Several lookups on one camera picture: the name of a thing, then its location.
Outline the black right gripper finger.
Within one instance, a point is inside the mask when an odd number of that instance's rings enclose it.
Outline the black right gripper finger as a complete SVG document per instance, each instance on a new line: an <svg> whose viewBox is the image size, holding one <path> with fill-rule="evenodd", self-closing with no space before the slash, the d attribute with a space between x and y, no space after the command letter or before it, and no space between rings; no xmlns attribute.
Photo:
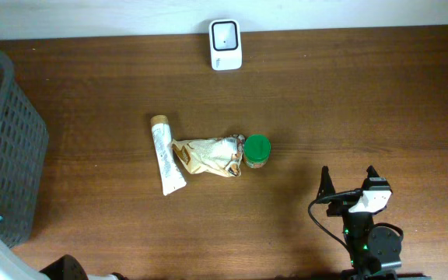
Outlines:
<svg viewBox="0 0 448 280"><path fill-rule="evenodd" d="M328 166L323 166L321 169L320 186L317 192L317 199L321 199L330 195L336 194L334 185L329 174Z"/></svg>
<svg viewBox="0 0 448 280"><path fill-rule="evenodd" d="M369 166L366 170L367 177L362 183L363 190L369 190L371 187L380 185L380 176L373 166Z"/></svg>

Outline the green lid jar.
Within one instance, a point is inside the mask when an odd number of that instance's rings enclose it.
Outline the green lid jar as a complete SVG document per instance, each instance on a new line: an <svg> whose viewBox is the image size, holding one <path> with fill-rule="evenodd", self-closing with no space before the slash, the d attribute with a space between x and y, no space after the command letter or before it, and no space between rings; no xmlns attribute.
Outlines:
<svg viewBox="0 0 448 280"><path fill-rule="evenodd" d="M244 162L252 169L263 167L268 161L270 153L271 143L264 135L251 135L244 143Z"/></svg>

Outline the beige snack bag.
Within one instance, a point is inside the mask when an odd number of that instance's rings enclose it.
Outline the beige snack bag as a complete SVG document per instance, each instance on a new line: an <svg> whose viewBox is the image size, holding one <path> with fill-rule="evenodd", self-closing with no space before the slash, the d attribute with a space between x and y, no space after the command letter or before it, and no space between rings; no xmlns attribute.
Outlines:
<svg viewBox="0 0 448 280"><path fill-rule="evenodd" d="M222 177L239 177L245 137L173 140L171 148L190 174L212 173Z"/></svg>

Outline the white cream tube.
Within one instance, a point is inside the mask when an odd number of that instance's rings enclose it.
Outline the white cream tube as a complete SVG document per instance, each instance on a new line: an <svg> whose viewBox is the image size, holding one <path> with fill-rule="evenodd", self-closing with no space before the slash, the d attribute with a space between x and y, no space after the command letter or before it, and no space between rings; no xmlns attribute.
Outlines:
<svg viewBox="0 0 448 280"><path fill-rule="evenodd" d="M156 115L151 118L152 137L159 164L163 195L167 196L187 185L183 174L176 165L172 150L172 133L167 116Z"/></svg>

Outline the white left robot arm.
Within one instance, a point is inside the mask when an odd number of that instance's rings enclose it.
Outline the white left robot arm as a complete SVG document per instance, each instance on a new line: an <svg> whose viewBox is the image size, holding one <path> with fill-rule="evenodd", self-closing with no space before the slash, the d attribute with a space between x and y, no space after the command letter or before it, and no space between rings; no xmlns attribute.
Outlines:
<svg viewBox="0 0 448 280"><path fill-rule="evenodd" d="M127 277L112 272L106 275L87 274L82 265L71 255L64 255L45 268L36 270L17 257L0 240L0 279L71 279L71 280L125 280Z"/></svg>

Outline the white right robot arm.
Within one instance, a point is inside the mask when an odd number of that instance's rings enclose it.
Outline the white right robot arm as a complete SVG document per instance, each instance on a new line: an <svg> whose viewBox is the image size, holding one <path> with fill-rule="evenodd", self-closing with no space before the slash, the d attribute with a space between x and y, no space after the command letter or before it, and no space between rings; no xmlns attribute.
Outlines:
<svg viewBox="0 0 448 280"><path fill-rule="evenodd" d="M373 166L360 188L337 192L327 166L323 166L317 197L311 205L326 204L328 217L343 221L343 239L325 227L321 229L339 242L348 252L351 268L341 273L342 279L396 279L395 270L402 265L400 253L404 232L385 222L375 223L373 217L387 207L393 194L386 178Z"/></svg>

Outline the white barcode scanner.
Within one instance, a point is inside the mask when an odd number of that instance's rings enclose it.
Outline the white barcode scanner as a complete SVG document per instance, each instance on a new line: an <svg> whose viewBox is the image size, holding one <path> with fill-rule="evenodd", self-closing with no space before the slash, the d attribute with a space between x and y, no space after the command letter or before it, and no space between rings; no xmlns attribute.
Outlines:
<svg viewBox="0 0 448 280"><path fill-rule="evenodd" d="M208 25L212 69L235 70L242 66L240 25L234 19L216 19Z"/></svg>

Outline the grey plastic basket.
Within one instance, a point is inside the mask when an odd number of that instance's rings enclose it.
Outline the grey plastic basket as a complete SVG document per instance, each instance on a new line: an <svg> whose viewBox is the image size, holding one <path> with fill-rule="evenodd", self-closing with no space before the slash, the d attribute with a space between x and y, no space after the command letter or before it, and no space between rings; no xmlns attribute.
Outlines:
<svg viewBox="0 0 448 280"><path fill-rule="evenodd" d="M44 120L0 51L0 239L8 247L30 238L48 141Z"/></svg>

